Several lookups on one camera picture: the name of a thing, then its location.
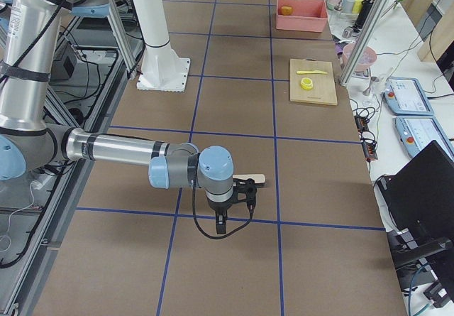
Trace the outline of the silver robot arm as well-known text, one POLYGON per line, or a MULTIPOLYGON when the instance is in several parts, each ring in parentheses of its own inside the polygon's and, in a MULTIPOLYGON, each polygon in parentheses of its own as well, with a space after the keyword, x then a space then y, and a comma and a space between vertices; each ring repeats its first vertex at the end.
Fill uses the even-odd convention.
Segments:
POLYGON ((109 160, 145 165, 156 188, 203 189, 216 218, 216 238, 229 236, 228 209, 256 206, 252 178, 235 178, 223 147, 199 150, 191 143, 167 143, 85 131, 90 114, 75 126, 47 124, 43 109, 60 20, 66 14, 107 18, 130 72, 140 68, 138 88, 181 92, 190 61, 172 49, 162 0, 131 0, 142 34, 142 54, 130 49, 115 0, 12 0, 1 61, 1 179, 10 180, 56 160, 109 160))

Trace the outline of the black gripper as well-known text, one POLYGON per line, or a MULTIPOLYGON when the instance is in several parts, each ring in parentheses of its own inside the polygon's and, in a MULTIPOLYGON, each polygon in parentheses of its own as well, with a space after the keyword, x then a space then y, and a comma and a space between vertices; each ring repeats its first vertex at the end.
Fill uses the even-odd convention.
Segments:
POLYGON ((228 209, 233 205, 246 203, 249 218, 253 218, 256 207, 257 185, 252 178, 233 179, 233 186, 230 190, 222 194, 206 192, 206 197, 210 208, 215 212, 216 233, 226 234, 226 220, 228 219, 228 209))

